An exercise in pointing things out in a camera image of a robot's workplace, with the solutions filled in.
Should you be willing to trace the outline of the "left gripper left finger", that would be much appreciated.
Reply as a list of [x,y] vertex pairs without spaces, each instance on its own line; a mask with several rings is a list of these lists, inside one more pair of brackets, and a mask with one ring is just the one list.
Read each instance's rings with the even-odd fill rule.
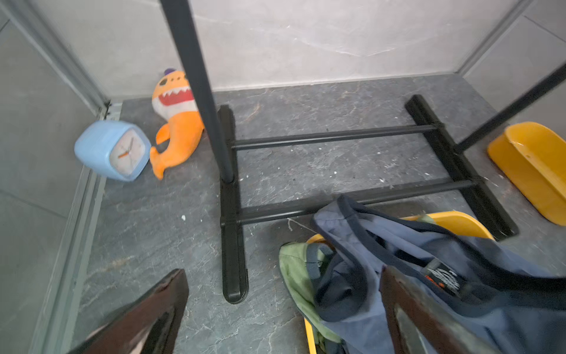
[[187,276],[177,268],[71,353],[173,353],[189,296]]

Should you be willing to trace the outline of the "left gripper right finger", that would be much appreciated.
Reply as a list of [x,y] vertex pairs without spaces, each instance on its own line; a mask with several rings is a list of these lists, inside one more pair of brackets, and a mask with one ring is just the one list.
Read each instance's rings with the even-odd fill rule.
[[395,353],[498,353],[468,331],[395,267],[383,269],[380,293]]

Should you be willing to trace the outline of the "navy blue tank top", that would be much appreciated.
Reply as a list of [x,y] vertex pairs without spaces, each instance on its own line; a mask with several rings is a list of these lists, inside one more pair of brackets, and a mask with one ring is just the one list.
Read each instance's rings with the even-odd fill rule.
[[315,309],[353,353],[390,353],[380,292],[392,266],[502,353],[565,351],[565,279],[481,237],[374,211],[342,196],[314,224],[335,249]]

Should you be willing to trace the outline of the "green tank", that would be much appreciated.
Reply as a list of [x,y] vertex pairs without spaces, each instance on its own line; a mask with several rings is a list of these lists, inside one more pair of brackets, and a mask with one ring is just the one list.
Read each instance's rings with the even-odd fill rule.
[[411,245],[418,232],[380,215],[318,212],[324,239],[289,243],[279,251],[279,269],[299,312],[324,353],[393,353],[380,293],[383,268],[398,257],[418,261]]

